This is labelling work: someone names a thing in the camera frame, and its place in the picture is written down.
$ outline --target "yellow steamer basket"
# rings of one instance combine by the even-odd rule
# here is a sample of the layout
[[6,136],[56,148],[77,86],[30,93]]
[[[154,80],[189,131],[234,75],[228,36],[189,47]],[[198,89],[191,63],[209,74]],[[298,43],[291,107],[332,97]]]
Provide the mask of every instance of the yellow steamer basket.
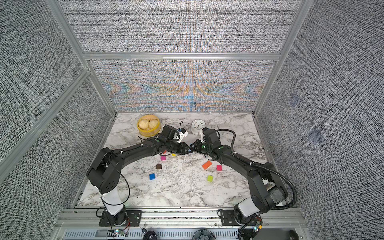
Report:
[[[154,120],[154,119],[157,119],[158,121],[158,124],[156,125],[155,128],[151,129],[151,130],[143,130],[141,128],[139,128],[139,122],[140,120],[142,119],[148,119],[149,121],[150,120]],[[142,116],[138,121],[137,121],[137,129],[139,130],[140,134],[145,136],[145,137],[152,137],[154,136],[156,133],[158,133],[160,131],[160,119],[158,117],[156,117],[155,115],[151,115],[151,114],[148,114],[148,115],[145,115],[145,116]]]

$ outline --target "floor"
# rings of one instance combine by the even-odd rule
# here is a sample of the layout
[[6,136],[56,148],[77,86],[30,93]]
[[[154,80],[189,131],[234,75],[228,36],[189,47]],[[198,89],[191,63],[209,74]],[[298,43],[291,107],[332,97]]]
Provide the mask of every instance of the floor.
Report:
[[[143,113],[122,113],[116,118],[111,133],[105,143],[110,149],[120,149],[140,142],[136,127]],[[193,120],[202,119],[208,128],[227,128],[236,132],[234,149],[243,156],[256,162],[267,162],[263,146],[256,131],[250,113],[157,113],[162,125],[183,121],[182,127],[189,135],[184,142],[193,143],[199,136],[190,132]],[[231,133],[222,133],[221,142],[230,145]],[[216,170],[218,162],[204,170],[202,164],[207,159],[198,153],[169,157],[161,161],[160,156],[146,157],[138,160],[121,171],[128,180],[131,194],[126,206],[135,207],[232,207],[249,197],[246,179],[233,169],[222,166]],[[156,164],[162,169],[155,169]],[[155,174],[154,180],[149,175]],[[208,175],[213,182],[207,181]],[[120,198],[128,196],[128,187],[124,180],[118,184]],[[102,206],[99,193],[87,183],[78,206]]]

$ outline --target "alarm clock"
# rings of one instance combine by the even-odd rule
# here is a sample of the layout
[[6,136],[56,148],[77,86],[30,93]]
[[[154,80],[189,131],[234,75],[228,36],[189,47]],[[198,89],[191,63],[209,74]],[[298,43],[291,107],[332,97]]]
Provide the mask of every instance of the alarm clock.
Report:
[[205,128],[205,122],[197,119],[192,122],[191,132],[195,135],[201,135],[203,133],[203,128]]

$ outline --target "clock face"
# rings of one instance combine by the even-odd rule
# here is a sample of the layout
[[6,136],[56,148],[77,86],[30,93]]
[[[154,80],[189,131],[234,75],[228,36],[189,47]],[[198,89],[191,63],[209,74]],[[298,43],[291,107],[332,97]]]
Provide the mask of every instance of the clock face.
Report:
[[196,130],[202,130],[203,128],[205,128],[205,122],[203,120],[195,120],[193,121],[192,123],[192,128],[196,129]]

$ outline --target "aluminum frame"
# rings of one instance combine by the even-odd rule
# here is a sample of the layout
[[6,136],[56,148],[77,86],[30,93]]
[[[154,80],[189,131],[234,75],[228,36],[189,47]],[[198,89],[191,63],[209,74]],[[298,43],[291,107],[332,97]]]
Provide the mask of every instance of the aluminum frame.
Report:
[[53,14],[54,18],[56,19],[56,22],[59,24],[61,30],[63,31],[65,37],[67,38],[69,44],[72,47],[72,50],[76,54],[77,58],[79,59],[79,62],[83,66],[84,69],[89,69],[91,71],[91,82],[98,93],[99,97],[103,101],[106,109],[108,110],[109,114],[111,116],[114,116],[116,114],[116,110],[113,106],[113,103],[111,99],[109,98],[107,92],[105,91],[104,87],[102,86],[99,78],[94,77],[97,76],[96,73],[93,71],[93,68],[88,64],[86,59],[83,57],[83,48],[81,47],[75,33],[73,32],[70,24],[68,23],[68,20],[61,9],[59,3],[57,0],[45,0],[47,6],[51,10],[51,13]]
[[[233,226],[222,226],[217,215],[218,209],[231,210],[233,208],[129,208],[127,210],[142,210],[140,227],[148,228],[233,228]],[[92,209],[63,209],[55,229],[107,229],[110,227],[99,227],[99,218],[96,217],[97,208]],[[306,228],[305,221],[299,208],[286,210],[271,210],[261,215],[263,228]]]
[[129,60],[274,60],[280,59],[279,53],[123,53],[123,52],[84,52],[86,60],[92,59],[129,59]]
[[257,132],[259,134],[260,141],[262,142],[262,145],[264,147],[265,156],[266,156],[268,162],[272,163],[274,165],[274,167],[276,168],[276,170],[279,171],[279,169],[276,166],[275,159],[273,158],[271,149],[269,148],[268,141],[266,140],[264,131],[260,127],[260,122],[257,119],[257,116],[252,115],[252,118],[253,118],[253,122],[255,124],[256,130],[257,130]]
[[89,76],[90,71],[84,69],[77,78],[64,90],[60,97],[33,125],[22,140],[8,153],[0,162],[0,184],[8,177],[8,174],[18,164],[22,157],[27,153],[33,143],[43,133],[48,124],[55,118],[61,108],[67,103],[68,99],[75,93],[76,89]]
[[[108,138],[108,136],[112,130],[113,124],[115,123],[116,117],[117,117],[117,115],[109,120],[107,130],[105,131],[104,136],[103,136],[103,138],[99,144],[99,147],[98,147],[95,155],[92,158],[92,162],[96,158],[96,156],[99,154],[100,150],[104,147],[104,144],[107,141],[107,138]],[[87,182],[88,182],[88,178],[87,178],[87,176],[84,176],[84,179],[83,179],[83,181],[79,187],[79,190],[76,193],[76,197],[71,204],[72,209],[76,207],[77,202],[80,200],[80,196],[81,196],[81,194],[83,194],[83,191],[84,191],[84,188],[85,188],[85,185],[87,184]]]
[[312,3],[313,0],[303,0],[303,2],[301,3],[300,8],[295,16],[295,20],[291,25],[291,29],[289,30],[287,38],[285,39],[284,45],[281,48],[281,58],[272,68],[271,74],[266,83],[264,84],[263,90],[260,93],[259,99],[257,100],[256,106],[253,111],[255,115],[258,115],[260,113],[263,104],[265,103],[265,100],[267,99],[268,94],[271,91],[271,88],[275,83],[277,76],[279,75],[284,61],[287,58],[289,51],[291,50],[291,47],[297,37],[297,34],[299,33],[299,30],[304,22],[305,17],[307,16],[307,13]]

